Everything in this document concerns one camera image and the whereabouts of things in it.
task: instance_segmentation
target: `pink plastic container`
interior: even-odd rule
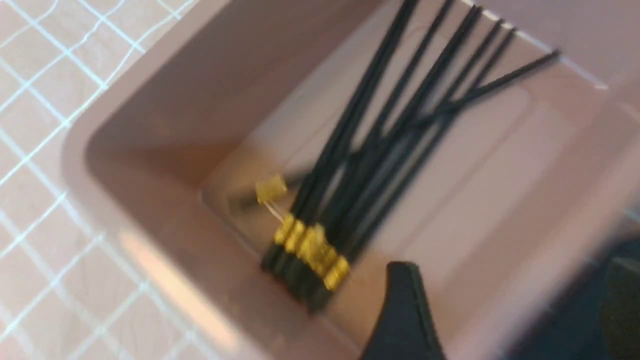
[[[640,4],[488,0],[528,34],[493,76],[542,44],[568,59],[467,111],[309,318],[258,267],[277,219],[232,216],[222,200],[315,159],[399,4],[201,1],[70,131],[72,191],[224,359],[356,359],[391,259],[420,265],[449,359],[495,358],[604,246],[640,185]],[[439,6],[420,3],[372,109]]]

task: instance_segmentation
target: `tile grout line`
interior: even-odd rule
[[[2,224],[7,230],[9,230],[12,234],[18,234],[11,244],[9,244],[4,250],[0,252],[0,259],[3,259],[13,248],[15,248],[18,244],[20,244],[38,225],[40,225],[44,219],[46,219],[49,214],[51,214],[57,207],[60,205],[62,200],[67,196],[67,193],[60,195],[54,202],[53,205],[49,206],[42,215],[40,215],[31,225],[27,227],[23,232],[18,229],[13,222],[6,216],[4,211],[0,211],[0,224]]]
[[[11,312],[2,304],[0,304],[0,320],[2,320],[5,325],[9,325],[13,322],[13,316]],[[25,354],[31,355],[37,360],[44,360],[44,356],[38,349],[35,348],[33,342],[29,338],[29,334],[27,334],[27,332],[22,327],[20,327],[19,325],[15,326],[13,328],[13,331],[11,332],[11,335],[13,335],[13,338],[18,343],[18,345],[20,345]]]
[[[188,2],[186,2],[180,9],[188,6],[189,4],[191,4],[193,0],[189,0]],[[167,21],[169,21],[171,19],[171,17],[167,17],[165,18],[163,21],[161,21],[160,23],[156,24],[156,26],[150,28],[145,34],[143,34],[143,36],[138,40],[141,41],[144,38],[146,38],[147,36],[149,36],[149,34],[153,33],[157,28],[159,28],[160,26],[162,26],[164,23],[166,23]],[[117,72],[122,68],[122,66],[124,65],[124,63],[126,62],[126,60],[128,59],[128,57],[131,55],[132,49],[129,51],[129,53],[127,53],[127,55],[125,56],[125,58],[120,62],[120,65],[118,66],[118,68],[116,68],[116,70],[114,70],[114,72],[110,75],[110,77],[108,78],[108,80],[110,80],[115,74],[117,74]],[[19,81],[23,81],[22,78],[19,77],[19,75],[17,76],[17,79]],[[69,116],[69,118],[67,120],[64,121],[63,125],[67,125],[71,119],[73,119],[78,113],[82,112],[83,110],[85,110],[88,105],[94,100],[94,98],[96,98],[98,95],[100,94],[100,90],[97,90],[93,96],[91,96],[87,101],[85,101],[85,103],[78,109],[76,110],[73,114],[71,114],[71,116]],[[11,139],[11,137],[6,134],[4,131],[1,131],[0,129],[0,138],[4,138],[4,142],[7,143],[7,145],[9,145],[10,148],[12,148],[12,151],[18,155],[21,158],[24,158],[28,155],[26,155],[24,153],[24,151],[22,151],[19,146],[15,143],[15,141],[13,139]],[[38,148],[42,148],[50,139],[45,139],[44,142],[42,142]],[[34,173],[34,175],[36,175],[44,184],[46,187],[48,187],[49,191],[52,192],[53,194],[57,195],[59,194],[59,190],[57,190],[57,188],[55,188],[55,186],[53,186],[51,184],[51,182],[44,176],[44,174],[42,174],[42,172],[33,164],[30,164],[29,161],[26,161],[26,163],[28,164],[28,167],[32,170],[32,172]],[[63,206],[65,207],[65,209],[70,213],[70,216],[72,216],[72,218],[74,219],[74,221],[80,225],[83,228],[87,228],[88,225],[87,224],[80,224],[82,221],[80,219],[79,214],[77,213],[77,211],[73,208],[73,206],[71,206],[71,204],[65,200],[63,203]]]
[[[38,293],[38,295],[36,295],[36,297],[29,304],[27,304],[27,306],[18,314],[18,316],[13,319],[13,322],[6,326],[6,329],[4,330],[2,335],[0,335],[0,341],[5,339],[12,332],[12,330],[16,328],[20,324],[20,321],[22,321],[22,319],[27,316],[31,312],[31,310],[54,289],[55,286],[58,285],[62,278],[67,274],[67,272],[71,270],[71,268],[73,268],[73,266],[75,266],[76,263],[80,259],[82,259],[84,255],[91,251],[91,249],[93,249],[100,241],[102,241],[101,236],[94,238],[78,255],[71,259],[71,261],[69,261],[69,264],[62,268],[62,270],[60,270],[60,273],[51,282],[49,282],[49,284],[40,293]]]
[[[20,149],[20,147],[15,142],[15,140],[13,138],[11,138],[1,127],[0,127],[0,140],[4,141],[5,144],[11,149],[11,151],[13,151],[13,153],[16,154],[18,157],[24,158],[26,156],[24,151],[22,149]],[[31,172],[37,178],[39,178],[39,180],[44,184],[44,186],[47,189],[49,189],[49,192],[51,192],[55,197],[58,197],[58,196],[60,196],[62,194],[62,192],[60,190],[58,190],[58,188],[55,187],[51,183],[51,180],[49,180],[49,178],[45,177],[45,175],[42,173],[42,171],[37,166],[35,166],[30,161],[27,161],[26,165],[27,165],[27,167],[29,169],[31,169]]]
[[[160,4],[160,6],[162,6],[166,11],[172,14],[176,20],[180,20],[180,15],[178,15],[178,13],[175,12],[175,10],[171,8],[171,6],[167,5],[166,2],[164,2],[163,0],[156,0],[156,2]]]
[[[49,143],[49,140],[54,138],[65,127],[67,127],[66,124],[60,124],[56,129],[51,131],[51,134],[49,134],[49,136],[47,136],[44,139],[44,141],[42,141],[38,146],[36,146],[29,154],[25,154],[24,157],[20,159],[20,161],[12,169],[9,170],[9,172],[6,173],[6,175],[2,177],[2,179],[0,179],[0,186],[2,186],[5,182],[7,182],[7,180],[9,180],[9,178],[12,175],[14,175],[18,170],[20,170],[20,168],[24,164],[31,161],[33,156],[35,156],[40,149],[42,149],[45,145],[47,145],[47,143]],[[8,134],[6,134],[4,130],[0,129],[0,133],[1,133],[0,138],[10,137]]]
[[[132,281],[136,283],[140,281],[140,277],[132,269],[132,266],[128,264],[128,262],[120,254],[118,254],[118,252],[113,248],[111,244],[109,244],[108,241],[104,241],[100,243],[100,247],[107,254],[107,256],[109,256],[113,260],[113,262],[115,262],[125,272],[125,274],[129,276],[129,278]],[[165,316],[167,316],[169,320],[171,320],[173,324],[179,328],[180,331],[187,332],[189,330],[188,327],[184,325],[184,322],[178,319],[178,315],[175,314],[176,311],[171,310],[165,304],[165,301],[155,291],[155,289],[152,286],[149,286],[146,289],[146,293],[149,296],[149,298],[158,306],[160,312]],[[201,339],[199,336],[197,336],[196,334],[193,335],[192,342],[194,343],[194,345],[196,345],[196,347],[198,347],[198,349],[203,354],[206,354],[209,358],[211,359],[217,358],[216,356],[213,355],[214,352],[210,349],[210,346],[207,345],[205,341]]]
[[[89,335],[78,347],[67,357],[68,360],[77,359],[82,356],[102,335],[111,327],[118,319],[128,310],[129,306],[138,300],[144,293],[144,288],[147,286],[146,282],[141,283],[138,287],[129,294],[129,296],[120,303],[118,307],[107,318],[94,328],[91,335]]]
[[[105,84],[102,80],[89,69],[80,59],[77,58],[72,52],[70,52],[64,45],[62,45],[58,39],[53,37],[45,28],[43,28],[40,24],[33,21],[33,19],[27,14],[23,9],[17,6],[13,0],[3,0],[9,6],[11,6],[20,16],[25,18],[27,22],[38,30],[46,39],[48,39],[53,45],[55,45],[60,51],[66,54],[87,76],[89,76],[96,84],[98,84],[101,88],[106,88]]]
[[[186,2],[184,5],[182,5],[182,6],[181,6],[181,8],[179,9],[179,11],[181,11],[183,8],[185,8],[185,7],[189,6],[189,5],[191,4],[191,2],[192,2],[192,1],[193,1],[193,0],[189,0],[189,1],[188,1],[188,2]],[[154,26],[152,29],[149,29],[149,30],[147,31],[147,33],[145,33],[145,34],[141,37],[141,39],[140,39],[140,40],[144,39],[146,36],[148,36],[150,33],[152,33],[153,31],[155,31],[159,26],[161,26],[161,25],[163,25],[164,23],[168,22],[170,19],[171,19],[171,17],[168,17],[168,18],[166,18],[165,20],[161,21],[161,22],[160,22],[159,24],[157,24],[156,26]],[[16,146],[16,149],[18,149],[18,150],[19,150],[19,151],[17,151],[17,153],[19,153],[19,154],[21,154],[21,155],[24,155],[24,152],[22,152],[22,151],[19,149],[19,147],[17,147],[17,146]],[[33,172],[35,172],[35,173],[36,173],[36,175],[37,175],[37,176],[39,175],[38,177],[40,177],[41,181],[43,181],[44,183],[49,183],[48,188],[50,189],[50,191],[51,191],[51,190],[53,190],[53,192],[58,192],[58,193],[60,192],[60,191],[59,191],[59,190],[57,190],[57,189],[55,188],[55,186],[53,186],[50,182],[48,182],[48,181],[46,181],[45,179],[43,179],[44,175],[41,173],[41,171],[39,171],[39,169],[37,169],[37,167],[36,167],[36,166],[30,167],[30,168],[32,169],[32,171],[33,171]],[[65,206],[66,208],[67,208],[67,207],[69,207],[69,208],[72,208],[72,209],[73,209],[73,206],[71,206],[71,205],[68,203],[68,201],[67,201],[66,199],[65,199],[65,205],[66,205],[66,206]],[[74,218],[74,221],[78,221],[78,220],[81,220],[81,219],[80,219],[80,217]],[[83,224],[81,227],[82,227],[82,228],[84,228],[84,229],[86,230],[86,228],[87,228],[88,226],[87,226],[86,224]],[[165,315],[167,315],[167,316],[169,316],[169,315],[170,315],[170,317],[172,318],[172,319],[171,319],[171,320],[172,320],[172,322],[174,322],[176,326],[178,326],[178,325],[179,325],[179,323],[182,323],[181,321],[176,321],[175,314],[172,314],[172,312],[173,312],[173,311],[170,311],[169,309],[167,309],[167,308],[166,308],[166,305],[164,304],[164,302],[163,302],[161,299],[158,299],[158,298],[157,298],[157,294],[156,294],[156,293],[150,293],[149,295],[150,295],[150,298],[152,298],[152,300],[154,300],[154,302],[156,303],[156,305],[158,305],[158,306],[159,306],[159,308],[161,309],[161,312],[162,312],[162,313],[164,313],[164,314],[165,314]],[[199,344],[197,344],[197,345],[198,345],[198,347],[200,347],[200,348],[202,348],[202,347],[206,348],[206,346],[205,346],[204,344],[199,343]]]
[[[120,37],[122,37],[126,42],[128,42],[129,45],[137,47],[137,49],[140,50],[140,51],[144,51],[135,41],[133,41],[133,39],[131,37],[129,37],[129,35],[127,35],[119,27],[115,26],[115,24],[113,24],[108,19],[108,17],[111,15],[110,13],[108,15],[107,14],[104,14],[104,15],[101,14],[96,9],[94,9],[91,5],[89,5],[85,0],[77,0],[77,2],[80,3],[82,6],[84,6],[87,10],[89,10],[90,13],[92,13],[94,16],[96,16],[102,22],[104,22],[107,26],[109,26],[118,35],[120,35]]]
[[[62,278],[64,278],[64,275],[60,275],[60,274],[56,275],[53,272],[53,270],[49,268],[49,265],[38,254],[38,252],[28,243],[27,240],[24,240],[23,242],[21,242],[20,246],[24,250],[25,254],[27,254],[27,256],[32,260],[32,262],[38,268],[40,273],[42,273],[42,275],[44,275],[47,278],[47,280],[49,280],[52,291],[58,295],[59,299],[67,306],[67,308],[71,312],[76,314],[80,318],[80,320],[83,321],[86,325],[94,329],[96,328],[101,329],[100,335],[102,336],[105,343],[107,343],[107,345],[109,346],[109,348],[111,348],[113,352],[117,354],[128,355],[128,352],[126,351],[126,349],[124,349],[124,347],[112,337],[112,335],[109,333],[107,329],[101,328],[99,325],[96,325],[99,323],[99,321],[95,319],[95,316],[93,316],[87,309],[85,309],[84,306],[80,304],[66,290],[64,284],[61,283],[61,280]],[[81,253],[81,256],[77,258],[77,261],[75,263],[77,263],[80,259],[82,259],[87,253],[88,251]]]
[[[119,9],[119,7],[122,6],[122,4],[124,3],[124,0],[120,0],[120,2],[118,4],[116,4],[116,6],[114,6],[111,10],[109,10],[107,12],[107,15],[111,15],[113,12],[117,11]],[[50,12],[52,12],[54,10],[54,6],[52,6],[52,8],[50,9]],[[87,32],[83,38],[77,43],[74,44],[72,47],[70,47],[68,49],[68,52],[72,52],[74,50],[76,50],[78,47],[82,46],[88,39],[89,37],[94,34],[97,30],[98,27],[100,26],[102,20],[98,19],[98,21],[93,25],[93,28],[91,30],[89,30],[89,32]],[[29,25],[26,27],[26,29],[32,28],[32,25]],[[11,67],[11,65],[9,65],[8,63],[6,63],[4,61],[4,59],[2,59],[2,57],[0,57],[0,65],[7,71],[9,72],[15,79],[18,80],[18,82],[20,82],[20,84],[22,85],[20,89],[18,89],[7,101],[4,102],[4,104],[2,104],[0,106],[0,111],[3,111],[9,104],[11,104],[22,92],[24,92],[25,90],[29,90],[49,111],[51,111],[51,113],[60,121],[63,122],[65,120],[64,116],[62,114],[60,114],[60,112],[58,112],[55,107],[47,100],[45,99],[44,96],[42,96],[42,94],[40,94],[40,92],[38,92],[35,88],[33,88],[31,86],[31,84],[33,84],[35,81],[38,80],[38,78],[47,70],[49,70],[54,64],[56,64],[58,61],[60,61],[62,58],[64,58],[66,56],[66,54],[64,52],[62,52],[60,55],[58,55],[55,59],[53,59],[53,61],[51,61],[50,63],[48,63],[47,65],[45,65],[45,67],[43,67],[42,69],[40,69],[40,71],[38,71],[34,76],[31,77],[31,79],[29,80],[25,80],[22,78],[22,76],[20,74],[18,74],[18,72],[13,69]]]
[[[49,15],[51,15],[51,13],[53,12],[53,10],[56,9],[56,7],[58,6],[58,2],[60,0],[55,0],[53,2],[53,4],[51,5],[51,7],[42,15],[38,16],[36,19],[34,19],[35,22],[40,23],[40,21],[46,17],[48,17]],[[26,26],[23,26],[22,28],[18,29],[16,32],[13,33],[13,35],[11,35],[10,37],[6,38],[2,44],[0,44],[0,48],[7,46],[7,44],[9,44],[13,39],[17,38],[18,36],[20,36],[20,34],[22,34],[23,32],[27,31],[28,29],[31,29],[31,25],[27,24]]]

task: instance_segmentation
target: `pink tile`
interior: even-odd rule
[[[0,252],[9,246],[15,237],[11,235],[3,226],[0,226]]]
[[[60,205],[27,235],[27,239],[56,274],[89,243],[87,236]]]
[[[146,295],[131,304],[109,331],[136,359],[162,359],[182,338]]]
[[[66,359],[93,332],[54,291],[20,325],[34,346],[49,359]]]
[[[67,290],[98,319],[104,320],[136,285],[100,248],[94,248],[63,279]]]
[[[98,18],[77,0],[58,0],[55,9],[40,25],[66,48],[80,43],[98,23]]]
[[[0,208],[22,231],[40,218],[54,202],[53,195],[26,167],[21,167],[0,186]]]
[[[0,302],[17,316],[47,286],[47,279],[20,247],[0,259]]]
[[[32,161],[60,190],[67,188],[67,183],[62,178],[60,158],[66,136],[66,128],[58,131],[32,158]]]
[[[83,353],[79,360],[118,360],[118,357],[107,347],[104,341],[98,339]]]
[[[103,81],[112,77],[125,60],[131,45],[109,26],[101,24],[74,54]]]
[[[29,28],[6,46],[0,47],[0,56],[24,80],[31,79],[38,71],[53,62],[60,53],[58,48],[34,28]]]
[[[133,40],[138,40],[170,15],[156,0],[127,0],[109,16],[109,20]]]
[[[33,87],[65,117],[85,105],[99,89],[98,84],[69,58],[56,62],[33,83]]]
[[[36,19],[51,11],[55,0],[14,0],[13,2],[32,19]]]
[[[178,354],[176,360],[207,360],[207,357],[204,356],[194,345],[189,345],[180,354]]]
[[[0,44],[26,26],[27,22],[9,4],[0,3]]]
[[[58,119],[28,91],[0,113],[0,127],[26,154],[38,147],[59,125]]]
[[[0,359],[28,360],[29,357],[13,336],[7,336],[3,341],[0,341]]]
[[[0,67],[0,106],[2,106],[9,98],[15,94],[20,88],[20,83],[11,74]]]

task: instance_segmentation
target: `black wire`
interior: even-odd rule
[[[480,43],[477,49],[474,51],[469,61],[464,66],[463,70],[460,72],[458,77],[453,81],[452,85],[447,90],[446,94],[440,100],[440,103],[436,106],[434,113],[438,113],[443,108],[445,108],[453,98],[454,94],[458,91],[460,86],[466,80],[467,76],[476,66],[480,58],[484,55],[484,53],[488,50],[489,45],[493,42],[495,37],[499,34],[500,28],[504,21],[502,19],[498,20],[493,28],[488,32],[485,36],[484,40]],[[431,127],[436,121],[437,117],[432,117],[432,121],[430,124],[426,124],[425,127]],[[402,169],[404,164],[409,160],[411,154],[415,150],[416,146],[418,146],[420,142],[420,137],[414,136],[411,139],[411,142],[408,145],[405,145],[403,153],[399,156],[399,158],[395,161],[391,169],[386,171],[384,174],[381,174],[381,178],[379,178],[374,184],[372,184],[371,188],[367,192],[367,194],[363,194],[360,198],[360,201],[355,202],[352,206],[351,213],[352,217],[347,217],[344,221],[350,227],[356,227],[360,222],[364,219],[367,212],[373,207],[373,205],[378,201],[378,199],[382,196],[385,189],[389,186],[391,181],[396,177],[398,172]]]
[[[478,20],[482,16],[482,8],[473,6],[468,11],[467,16],[460,24],[460,27],[453,35],[447,47],[442,51],[438,57],[436,63],[433,65],[427,76],[425,77],[422,86],[416,91],[413,99],[411,99],[409,105],[403,111],[403,114],[398,118],[394,124],[390,134],[394,134],[402,130],[412,118],[418,114],[419,110],[428,100],[433,89],[437,86],[442,76],[445,74],[447,68],[451,65],[453,59],[462,48],[463,44],[470,36]],[[411,135],[412,142],[419,141],[424,135],[425,131],[419,131]],[[324,212],[322,224],[326,227],[327,238],[333,238],[335,235],[336,227],[344,221],[344,216],[347,211],[351,209],[358,197],[362,194],[362,190],[367,187],[367,183],[373,174],[377,172],[380,165],[384,163],[384,160],[391,153],[389,150],[394,143],[387,144],[386,149],[376,149],[370,156],[364,154],[365,160],[360,165],[360,170],[354,179],[348,179],[350,192],[347,196],[339,197],[337,206],[333,208],[327,208]]]
[[[396,134],[395,139],[389,135],[384,136],[376,144],[374,144],[375,146],[374,149],[380,149],[383,146],[385,146],[384,144],[385,142],[396,141],[398,138],[412,133],[412,131],[416,131],[416,130],[420,131],[424,129],[425,127],[429,126],[433,122],[433,119],[436,117],[439,117],[445,113],[449,113],[460,108],[464,108],[468,105],[471,105],[473,102],[478,101],[483,97],[492,95],[498,90],[502,90],[504,86],[510,85],[515,80],[522,79],[523,77],[532,74],[532,71],[537,69],[541,64],[546,64],[548,63],[549,60],[553,60],[558,56],[559,56],[559,52],[555,50],[552,53],[546,54],[541,58],[535,61],[532,61],[531,63],[528,63],[527,65],[524,65],[523,67],[520,67],[519,69],[516,69],[510,72],[509,74],[503,75],[500,78],[486,85],[478,87],[476,90],[471,91],[469,94],[465,95],[461,99],[450,102],[449,104],[444,106],[441,110],[427,114],[419,118],[418,120],[409,123],[402,131]],[[352,151],[349,154],[346,161],[351,161],[352,158],[355,158],[361,155],[362,155],[362,149]],[[295,189],[300,186],[304,178],[309,176],[310,173],[311,173],[311,169],[308,168],[307,170],[294,172],[292,174],[286,174],[284,175],[285,184],[287,184],[287,187],[289,189]],[[230,197],[229,201],[238,202],[238,203],[242,203],[244,201],[246,203],[245,206],[247,207],[258,205],[256,201],[255,191],[253,190],[243,192],[239,195],[233,195]]]
[[[446,0],[440,7],[438,14],[434,18],[427,32],[422,37],[422,41],[420,41],[420,44],[416,48],[411,60],[405,67],[402,76],[399,78],[393,91],[391,91],[391,94],[387,99],[384,107],[382,107],[380,114],[374,121],[374,124],[371,126],[367,137],[363,141],[360,150],[358,151],[359,154],[366,154],[367,151],[371,150],[379,142],[380,138],[382,137],[382,131],[385,127],[385,124],[389,120],[389,116],[391,115],[393,109],[396,107],[398,100],[400,100],[400,96],[406,90],[406,87],[408,86],[413,73],[418,67],[418,64],[424,56],[424,53],[427,51],[436,32],[438,31],[438,29],[440,29],[440,26],[449,13],[451,6],[453,5],[453,2],[454,0]],[[342,179],[340,180],[338,187],[336,188],[334,194],[332,195],[329,203],[326,206],[327,208],[334,207],[336,205],[336,202],[340,200],[343,195],[345,195],[345,190],[349,188],[349,179],[357,171],[358,164],[361,162],[362,158],[363,156],[357,157],[354,162],[350,163],[349,166],[346,167],[345,173],[344,175],[342,175]]]
[[[319,192],[319,187],[316,186],[317,181],[319,179],[322,181],[322,178],[326,177],[320,176],[319,169],[325,168],[327,172],[331,173],[331,167],[336,166],[332,164],[339,163],[339,161],[336,160],[336,154],[338,154],[339,156],[344,156],[343,154],[341,154],[343,148],[346,148],[348,151],[351,140],[350,138],[351,136],[353,136],[349,135],[349,131],[352,127],[357,127],[357,122],[359,121],[357,114],[359,112],[360,117],[362,117],[362,113],[371,100],[373,90],[380,81],[380,77],[384,68],[388,65],[391,56],[396,50],[401,35],[404,32],[407,24],[409,23],[416,5],[417,0],[405,0],[398,10],[393,23],[387,30],[385,38],[378,47],[374,58],[371,60],[369,67],[360,80],[358,88],[349,100],[349,104],[345,108],[340,120],[338,121],[338,124],[336,125],[336,128],[333,130],[331,137],[320,153],[320,156],[318,157],[313,170],[311,171],[310,175],[305,177],[302,181],[300,190],[298,191],[296,199],[294,200],[294,204],[291,207],[291,213],[303,222],[308,221],[306,217],[307,213],[310,212],[305,211],[305,213],[303,213],[305,208],[310,207],[312,209],[314,207],[313,203],[308,203],[308,199],[314,200],[315,198],[317,198],[317,195],[314,194]],[[281,255],[282,250],[282,246],[275,244],[270,246],[267,252],[262,257],[261,267],[265,270],[271,270],[271,267],[274,265],[275,259]]]
[[[501,44],[501,47],[503,47],[503,49],[496,50],[496,53],[494,53],[494,56],[492,56],[492,59],[487,63],[487,65],[485,65],[485,68],[478,75],[476,81],[474,81],[473,86],[477,86],[482,81],[482,79],[490,71],[490,66],[493,66],[493,65],[491,65],[491,63],[495,64],[495,62],[499,59],[499,53],[497,53],[497,52],[500,51],[500,53],[503,53],[506,50],[506,47],[508,46],[508,42],[510,42],[511,39],[513,38],[513,31],[509,32],[509,34],[507,36],[508,37],[506,37],[505,40],[503,40],[503,44]],[[542,66],[547,65],[551,61],[558,59],[558,57],[559,57],[559,51],[553,51],[552,53],[547,54],[547,55],[537,59],[536,61],[533,61],[533,62],[531,62],[531,63],[519,68],[518,70],[513,71],[512,73],[508,74],[509,79],[510,79],[509,81],[503,81],[503,79],[507,80],[506,77],[500,78],[499,79],[500,82],[496,83],[496,85],[506,85],[510,81],[513,81],[513,80],[516,80],[518,78],[524,77],[524,76],[526,76],[528,74],[531,74],[535,70],[540,69]],[[475,90],[470,90],[470,92],[468,94],[473,94],[474,91]],[[451,128],[451,126],[453,125],[453,120],[454,120],[455,116],[457,115],[457,113],[460,112],[460,110],[461,109],[456,110],[453,115],[449,115],[448,117],[445,116],[447,121],[441,122],[442,126],[441,126],[438,134],[435,135],[435,137],[432,140],[432,142],[430,143],[430,145],[427,146],[422,151],[422,153],[420,154],[420,156],[417,159],[417,161],[413,164],[413,166],[411,167],[409,172],[405,175],[405,177],[402,180],[401,184],[399,184],[393,190],[391,196],[387,198],[387,200],[385,201],[383,207],[378,211],[378,214],[375,215],[373,220],[365,228],[365,231],[362,232],[362,235],[359,236],[359,239],[355,240],[355,241],[352,241],[350,243],[349,248],[348,249],[344,249],[344,252],[342,254],[344,256],[346,256],[350,261],[356,261],[357,260],[358,256],[362,253],[362,251],[365,249],[367,244],[370,242],[369,240],[371,239],[372,235],[377,230],[377,228],[380,226],[382,220],[385,218],[385,216],[388,214],[388,212],[392,209],[392,207],[395,205],[395,203],[401,198],[401,195],[402,195],[404,189],[406,189],[406,187],[412,182],[412,180],[415,178],[415,175],[422,168],[424,162],[432,155],[432,153],[436,149],[437,145],[440,143],[440,141],[442,141],[442,139],[446,135],[446,132]],[[310,309],[312,311],[315,311],[316,309],[320,309],[320,308],[324,307],[324,305],[326,305],[326,303],[328,302],[328,300],[331,297],[331,295],[332,295],[332,292],[330,292],[326,288],[320,286],[320,284],[316,284],[316,290],[313,293],[313,295],[311,295],[311,299],[309,300]]]
[[[399,128],[399,122],[409,122],[410,116],[417,113],[424,103],[428,100],[430,93],[437,86],[439,80],[445,74],[447,68],[451,65],[453,59],[463,47],[465,41],[470,36],[473,28],[477,24],[477,21],[482,16],[482,8],[477,6],[471,7],[467,12],[467,16],[462,20],[460,26],[456,30],[455,34],[451,37],[449,43],[445,49],[440,53],[440,56],[432,66],[431,70],[425,76],[422,84],[414,94],[413,98],[409,102],[409,105],[404,109],[403,114],[399,117],[399,120],[394,124],[395,128]],[[419,138],[422,133],[413,134],[413,138]],[[384,158],[388,154],[386,151],[374,151],[372,156],[367,157],[367,153],[364,154],[365,160],[360,164],[359,169],[355,172],[356,178],[364,179],[368,174],[373,174],[378,169],[381,161],[379,158]],[[343,191],[340,194],[333,194],[333,198],[336,199],[332,203],[333,206],[327,206],[324,209],[323,215],[320,219],[320,224],[325,227],[326,238],[331,245],[336,247],[338,235],[338,225],[341,223],[341,216],[350,209],[352,202],[356,201],[358,196],[362,193],[362,189],[357,185],[351,183],[354,181],[352,178],[345,179],[348,182],[348,190]],[[315,274],[310,268],[305,268],[301,261],[294,262],[294,266],[290,266],[287,269],[287,275],[285,280],[289,289],[296,294],[301,295],[301,288],[303,284],[308,282],[309,279],[315,279],[319,281],[319,275]]]

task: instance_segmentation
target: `white tile floor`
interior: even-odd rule
[[[74,206],[75,119],[194,0],[0,0],[0,359],[215,359]]]

